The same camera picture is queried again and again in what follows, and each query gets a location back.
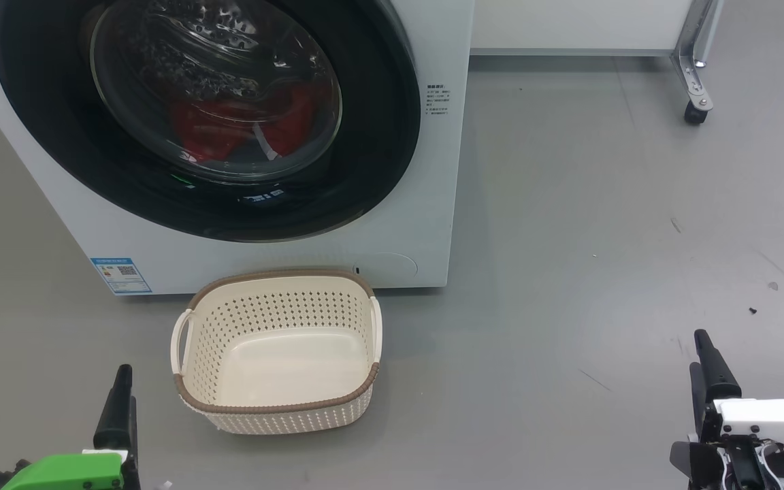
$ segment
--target black caster wheel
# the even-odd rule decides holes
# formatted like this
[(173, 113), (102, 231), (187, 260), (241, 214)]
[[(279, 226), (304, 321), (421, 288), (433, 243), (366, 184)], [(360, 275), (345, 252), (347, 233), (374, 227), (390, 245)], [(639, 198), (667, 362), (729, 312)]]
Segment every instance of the black caster wheel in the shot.
[(691, 100), (688, 101), (688, 106), (685, 108), (685, 122), (688, 124), (700, 125), (706, 121), (707, 111), (701, 111), (694, 106)]

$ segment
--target washing machine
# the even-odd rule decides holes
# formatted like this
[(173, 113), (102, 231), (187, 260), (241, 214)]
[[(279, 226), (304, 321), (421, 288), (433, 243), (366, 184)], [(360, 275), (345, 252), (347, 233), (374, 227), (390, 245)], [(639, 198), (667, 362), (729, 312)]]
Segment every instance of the washing machine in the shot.
[(115, 295), (444, 286), (473, 9), (0, 0), (0, 127)]

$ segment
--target whiteboard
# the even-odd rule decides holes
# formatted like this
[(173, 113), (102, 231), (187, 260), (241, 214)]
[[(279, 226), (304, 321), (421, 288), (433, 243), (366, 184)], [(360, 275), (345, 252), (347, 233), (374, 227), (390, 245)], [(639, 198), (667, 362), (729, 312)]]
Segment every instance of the whiteboard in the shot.
[(691, 0), (476, 0), (471, 52), (663, 55), (676, 46), (690, 5)]

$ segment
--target perforated basket wall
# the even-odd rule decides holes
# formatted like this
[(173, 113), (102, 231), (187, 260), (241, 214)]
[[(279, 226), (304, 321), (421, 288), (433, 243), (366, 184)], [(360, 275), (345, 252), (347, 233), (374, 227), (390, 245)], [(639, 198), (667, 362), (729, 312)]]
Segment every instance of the perforated basket wall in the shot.
[[(182, 365), (181, 329), (188, 323)], [(221, 406), (218, 377), (224, 354), (243, 337), (275, 329), (350, 329), (364, 341), (370, 367), (346, 396), (290, 406)], [(296, 434), (356, 421), (368, 408), (380, 366), (382, 317), (371, 288), (339, 271), (291, 271), (214, 282), (190, 301), (171, 339), (171, 366), (184, 403), (234, 434)]]

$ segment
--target beige plastic basket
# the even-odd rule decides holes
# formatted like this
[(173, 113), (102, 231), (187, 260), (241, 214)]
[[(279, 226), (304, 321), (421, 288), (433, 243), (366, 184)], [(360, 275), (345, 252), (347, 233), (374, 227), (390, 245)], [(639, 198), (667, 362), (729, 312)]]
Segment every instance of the beige plastic basket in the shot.
[(361, 277), (262, 273), (196, 294), (171, 335), (171, 370), (184, 403), (221, 430), (296, 434), (356, 421), (381, 351), (380, 304)]

